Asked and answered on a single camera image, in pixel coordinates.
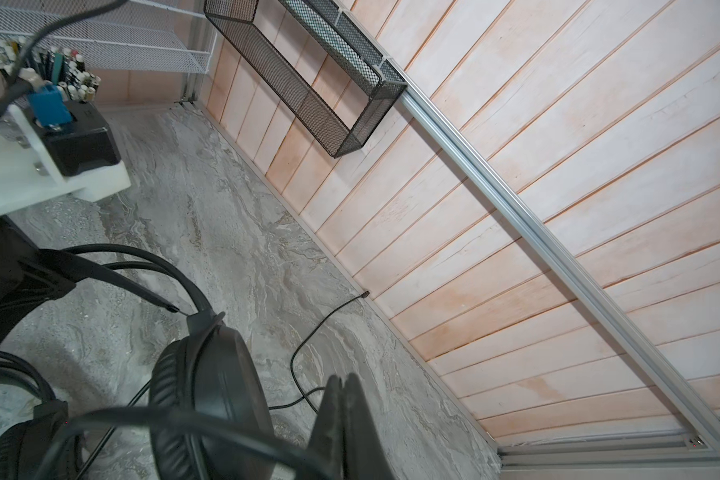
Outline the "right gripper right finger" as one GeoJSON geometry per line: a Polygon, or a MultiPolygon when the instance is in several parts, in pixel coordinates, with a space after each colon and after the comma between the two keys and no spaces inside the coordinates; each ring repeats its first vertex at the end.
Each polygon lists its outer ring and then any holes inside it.
{"type": "Polygon", "coordinates": [[[355,373],[350,373],[344,382],[342,422],[344,478],[395,479],[383,451],[360,378],[355,373]]]}

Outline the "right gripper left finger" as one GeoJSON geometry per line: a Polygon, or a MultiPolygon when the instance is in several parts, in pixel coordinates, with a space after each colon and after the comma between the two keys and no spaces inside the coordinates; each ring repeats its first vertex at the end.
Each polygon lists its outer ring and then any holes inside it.
{"type": "Polygon", "coordinates": [[[318,410],[308,450],[324,463],[331,479],[341,479],[344,455],[344,433],[342,422],[343,387],[342,380],[332,375],[318,410]]]}

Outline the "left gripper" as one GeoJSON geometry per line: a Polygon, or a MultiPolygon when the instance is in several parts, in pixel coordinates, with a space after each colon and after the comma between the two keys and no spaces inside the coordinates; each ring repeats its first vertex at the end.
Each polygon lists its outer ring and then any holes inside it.
{"type": "Polygon", "coordinates": [[[124,289],[171,313],[179,308],[117,273],[75,254],[40,249],[6,216],[0,217],[0,345],[32,310],[93,279],[124,289]]]}

